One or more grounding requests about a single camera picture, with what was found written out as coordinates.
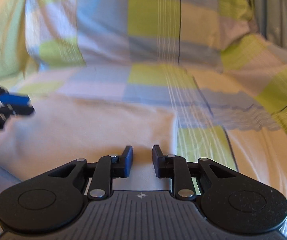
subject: checkered bedding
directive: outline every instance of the checkered bedding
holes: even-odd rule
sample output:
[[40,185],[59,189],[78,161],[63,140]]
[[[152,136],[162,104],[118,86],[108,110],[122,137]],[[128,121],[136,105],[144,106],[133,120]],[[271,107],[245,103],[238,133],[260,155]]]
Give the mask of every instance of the checkered bedding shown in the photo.
[[174,109],[179,155],[287,198],[287,51],[253,33],[252,4],[26,0],[26,47],[41,71],[12,91]]

